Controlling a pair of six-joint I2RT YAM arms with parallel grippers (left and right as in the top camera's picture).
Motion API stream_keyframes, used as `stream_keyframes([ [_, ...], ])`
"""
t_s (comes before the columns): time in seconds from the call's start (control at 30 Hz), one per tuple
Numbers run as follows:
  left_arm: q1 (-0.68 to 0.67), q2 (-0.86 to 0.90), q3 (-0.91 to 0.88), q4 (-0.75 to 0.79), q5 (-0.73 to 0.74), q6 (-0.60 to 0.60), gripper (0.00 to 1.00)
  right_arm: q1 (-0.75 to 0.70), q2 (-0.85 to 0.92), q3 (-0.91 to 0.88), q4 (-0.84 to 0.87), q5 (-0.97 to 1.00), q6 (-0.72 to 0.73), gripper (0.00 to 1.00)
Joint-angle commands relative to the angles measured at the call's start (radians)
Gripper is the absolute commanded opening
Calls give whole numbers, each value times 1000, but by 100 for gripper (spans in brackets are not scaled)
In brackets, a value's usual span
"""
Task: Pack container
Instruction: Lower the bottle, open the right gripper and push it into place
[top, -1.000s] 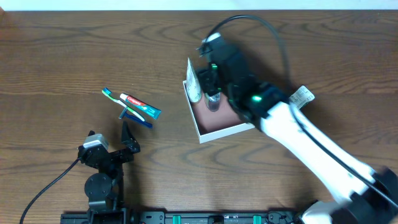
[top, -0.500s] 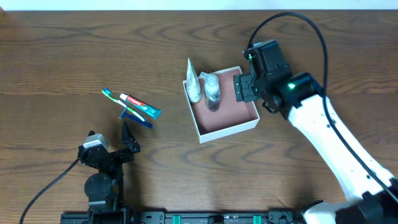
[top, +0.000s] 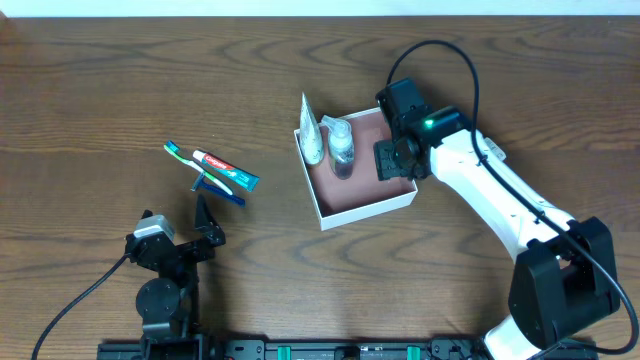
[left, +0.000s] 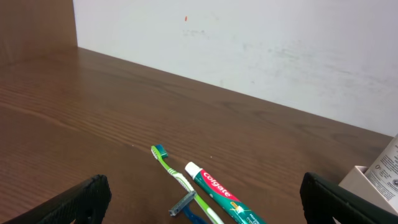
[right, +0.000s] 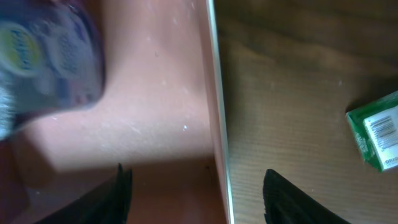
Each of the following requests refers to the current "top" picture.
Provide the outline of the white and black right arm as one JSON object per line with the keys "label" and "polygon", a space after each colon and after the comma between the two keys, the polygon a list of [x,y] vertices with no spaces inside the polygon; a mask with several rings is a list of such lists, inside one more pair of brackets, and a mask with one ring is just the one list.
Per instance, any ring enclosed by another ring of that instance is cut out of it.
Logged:
{"label": "white and black right arm", "polygon": [[454,107],[384,105],[381,111],[391,137],[374,147],[379,178],[434,176],[473,208],[514,261],[509,314],[483,339],[491,358],[578,350],[570,336],[626,304],[612,236],[599,219],[578,222],[545,200]]}

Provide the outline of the clear pump spray bottle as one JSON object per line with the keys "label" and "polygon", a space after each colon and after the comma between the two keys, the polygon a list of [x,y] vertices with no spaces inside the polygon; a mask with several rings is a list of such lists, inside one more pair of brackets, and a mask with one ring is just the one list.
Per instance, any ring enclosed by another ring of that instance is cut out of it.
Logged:
{"label": "clear pump spray bottle", "polygon": [[346,180],[353,173],[355,147],[351,124],[343,119],[324,116],[321,124],[328,128],[328,148],[331,168],[338,179]]}

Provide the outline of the green and white soap packet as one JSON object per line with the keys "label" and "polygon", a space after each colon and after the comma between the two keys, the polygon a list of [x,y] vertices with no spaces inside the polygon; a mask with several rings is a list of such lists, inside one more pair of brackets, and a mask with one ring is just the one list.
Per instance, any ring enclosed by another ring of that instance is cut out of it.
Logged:
{"label": "green and white soap packet", "polygon": [[484,141],[491,152],[502,162],[506,160],[506,153],[489,137],[485,137]]}

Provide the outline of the white leaf-print lotion tube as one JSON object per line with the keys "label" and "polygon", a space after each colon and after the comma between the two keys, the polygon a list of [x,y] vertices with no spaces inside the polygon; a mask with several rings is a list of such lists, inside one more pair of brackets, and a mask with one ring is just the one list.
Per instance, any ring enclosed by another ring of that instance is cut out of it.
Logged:
{"label": "white leaf-print lotion tube", "polygon": [[302,93],[300,128],[299,128],[300,150],[305,163],[309,166],[319,165],[324,158],[324,144],[312,108],[305,93]]}

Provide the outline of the white box with red interior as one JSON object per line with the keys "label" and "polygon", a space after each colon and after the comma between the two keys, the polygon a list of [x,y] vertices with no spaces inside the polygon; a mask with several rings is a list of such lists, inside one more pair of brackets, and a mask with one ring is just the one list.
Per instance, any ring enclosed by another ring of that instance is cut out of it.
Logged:
{"label": "white box with red interior", "polygon": [[352,176],[339,179],[331,169],[328,156],[319,165],[301,164],[323,231],[409,206],[418,194],[413,181],[378,179],[373,146],[390,138],[381,111],[372,108],[345,115],[343,119],[350,122],[354,134]]}

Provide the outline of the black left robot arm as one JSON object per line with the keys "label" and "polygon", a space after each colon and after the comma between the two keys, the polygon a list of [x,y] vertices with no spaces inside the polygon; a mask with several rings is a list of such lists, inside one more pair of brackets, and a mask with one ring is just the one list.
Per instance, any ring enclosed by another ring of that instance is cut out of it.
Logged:
{"label": "black left robot arm", "polygon": [[208,341],[196,332],[199,320],[197,264],[215,257],[226,243],[221,227],[206,200],[196,201],[196,240],[175,244],[175,230],[163,215],[145,211],[134,231],[126,236],[128,259],[157,274],[136,295],[142,318],[143,359],[203,359]]}

